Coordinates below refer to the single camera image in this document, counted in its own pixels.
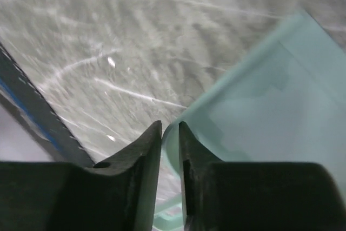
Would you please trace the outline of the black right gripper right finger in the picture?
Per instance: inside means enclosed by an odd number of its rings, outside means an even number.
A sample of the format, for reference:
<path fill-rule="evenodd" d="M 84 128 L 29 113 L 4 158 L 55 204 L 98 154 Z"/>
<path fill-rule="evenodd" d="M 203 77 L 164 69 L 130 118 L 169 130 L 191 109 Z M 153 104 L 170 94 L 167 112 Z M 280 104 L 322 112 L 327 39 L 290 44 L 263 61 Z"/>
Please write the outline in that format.
<path fill-rule="evenodd" d="M 185 230 L 345 230 L 329 172 L 307 162 L 225 162 L 179 124 Z"/>

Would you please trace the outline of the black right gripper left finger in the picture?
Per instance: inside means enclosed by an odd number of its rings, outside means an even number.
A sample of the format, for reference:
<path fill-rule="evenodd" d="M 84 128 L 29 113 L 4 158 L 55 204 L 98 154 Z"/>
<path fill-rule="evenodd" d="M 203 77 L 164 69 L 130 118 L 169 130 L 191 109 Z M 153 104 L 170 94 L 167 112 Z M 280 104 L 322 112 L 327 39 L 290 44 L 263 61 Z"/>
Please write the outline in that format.
<path fill-rule="evenodd" d="M 1 163 L 1 230 L 151 230 L 162 123 L 93 167 Z"/>

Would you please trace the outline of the teal dustpan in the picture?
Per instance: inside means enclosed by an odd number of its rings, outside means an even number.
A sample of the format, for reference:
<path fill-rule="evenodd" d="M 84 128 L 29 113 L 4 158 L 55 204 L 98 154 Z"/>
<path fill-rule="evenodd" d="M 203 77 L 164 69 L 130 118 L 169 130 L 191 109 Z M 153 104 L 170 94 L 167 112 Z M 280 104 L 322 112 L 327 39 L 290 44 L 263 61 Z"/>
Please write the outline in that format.
<path fill-rule="evenodd" d="M 225 162 L 307 162 L 331 175 L 345 205 L 345 53 L 306 12 L 284 20 L 163 134 L 181 180 L 179 124 Z M 184 228 L 182 191 L 159 205 L 158 230 Z"/>

